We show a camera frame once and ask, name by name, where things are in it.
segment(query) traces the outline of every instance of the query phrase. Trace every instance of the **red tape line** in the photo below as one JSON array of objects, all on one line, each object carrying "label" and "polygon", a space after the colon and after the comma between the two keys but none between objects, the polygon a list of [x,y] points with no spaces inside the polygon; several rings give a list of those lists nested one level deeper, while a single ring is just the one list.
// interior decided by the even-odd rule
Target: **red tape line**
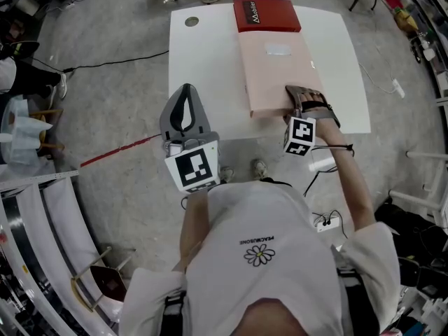
[{"label": "red tape line", "polygon": [[95,157],[95,158],[92,158],[91,160],[88,160],[87,162],[81,163],[80,168],[85,167],[86,165],[91,165],[92,163],[97,162],[98,160],[102,160],[103,158],[109,157],[110,155],[114,155],[114,154],[116,154],[116,153],[118,153],[120,151],[126,151],[129,148],[132,148],[132,147],[135,147],[135,146],[140,146],[141,144],[149,142],[151,139],[153,139],[155,137],[158,137],[158,136],[160,136],[160,134],[155,134],[154,136],[141,139],[140,141],[128,144],[127,146],[119,147],[117,149],[111,150],[108,153],[101,154],[98,157]]}]

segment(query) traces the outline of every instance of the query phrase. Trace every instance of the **floor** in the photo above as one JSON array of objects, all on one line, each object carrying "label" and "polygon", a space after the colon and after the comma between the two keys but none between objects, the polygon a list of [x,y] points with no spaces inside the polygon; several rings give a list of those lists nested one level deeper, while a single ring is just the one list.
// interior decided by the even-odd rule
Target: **floor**
[{"label": "floor", "polygon": [[[416,63],[407,39],[384,4],[379,2],[373,13],[373,0],[360,0],[350,13],[353,0],[291,1],[342,14],[358,61],[375,83],[392,90],[392,74],[406,93],[404,99],[387,94],[363,72],[372,133],[348,135],[347,139],[354,144],[374,205],[377,207],[392,188],[423,195],[422,183],[429,180],[434,165],[406,158],[405,151],[443,153],[442,122],[426,70]],[[200,0],[85,0],[70,10],[49,14],[36,56],[64,69],[166,51],[171,11],[200,4]],[[69,76],[68,83],[69,93],[61,103],[65,112],[57,126],[57,138],[66,146],[65,168],[79,169],[86,160],[159,133],[158,118],[169,97],[167,55],[79,69]],[[221,164],[235,168],[237,181],[247,181],[250,161],[263,158],[274,179],[303,192],[314,176],[309,168],[313,159],[325,158],[327,152],[297,159],[281,152],[281,140],[221,142]],[[80,200],[99,243],[113,245],[123,253],[137,249],[126,273],[137,266],[168,270],[179,257],[182,195],[171,180],[164,157],[158,137],[80,168]],[[346,232],[352,232],[336,174],[320,176],[307,201],[318,213],[339,210]],[[335,244],[344,239],[339,228],[320,236]]]}]

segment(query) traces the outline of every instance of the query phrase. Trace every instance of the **hand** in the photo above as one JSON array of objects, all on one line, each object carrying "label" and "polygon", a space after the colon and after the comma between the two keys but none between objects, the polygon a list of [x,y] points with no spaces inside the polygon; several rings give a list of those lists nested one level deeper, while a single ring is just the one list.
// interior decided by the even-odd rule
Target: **hand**
[{"label": "hand", "polygon": [[[319,101],[323,102],[318,94],[304,93],[300,95],[300,101]],[[308,111],[326,110],[326,107],[310,108]],[[345,144],[344,136],[332,118],[320,118],[316,120],[316,136],[323,139],[327,144]]]}]

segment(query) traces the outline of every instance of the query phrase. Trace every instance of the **pink book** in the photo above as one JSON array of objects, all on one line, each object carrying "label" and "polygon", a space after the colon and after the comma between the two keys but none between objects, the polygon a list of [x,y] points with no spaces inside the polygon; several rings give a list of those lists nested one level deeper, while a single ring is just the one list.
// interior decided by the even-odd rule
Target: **pink book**
[{"label": "pink book", "polygon": [[238,34],[251,117],[284,116],[293,105],[286,85],[325,92],[302,33],[247,31]]}]

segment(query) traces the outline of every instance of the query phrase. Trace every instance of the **white shelf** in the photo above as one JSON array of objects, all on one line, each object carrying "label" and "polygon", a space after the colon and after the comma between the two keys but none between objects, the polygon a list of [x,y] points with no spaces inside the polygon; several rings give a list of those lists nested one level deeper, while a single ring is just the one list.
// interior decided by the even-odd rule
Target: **white shelf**
[{"label": "white shelf", "polygon": [[116,336],[97,312],[90,312],[76,299],[71,289],[72,275],[48,223],[38,185],[30,185],[18,194],[17,205],[37,260],[65,308],[89,335]]},{"label": "white shelf", "polygon": [[10,268],[13,270],[15,277],[28,295],[28,298],[59,335],[76,336],[76,333],[70,329],[65,321],[62,320],[61,316],[59,316],[55,309],[53,309],[53,306],[49,303],[33,279],[33,276],[29,273],[25,261],[19,252],[19,248],[15,243],[13,233],[9,228],[9,222],[6,218],[5,209],[2,203],[0,203],[0,228],[7,238],[7,241],[1,244],[1,248]]},{"label": "white shelf", "polygon": [[[64,252],[75,271],[81,272],[99,257],[99,253],[85,225],[71,179],[64,178],[54,182],[43,190],[43,195]],[[104,263],[99,261],[98,265],[104,266]],[[90,270],[80,279],[91,296],[97,300],[102,293]],[[103,297],[99,306],[112,321],[120,321],[122,302]]]}]

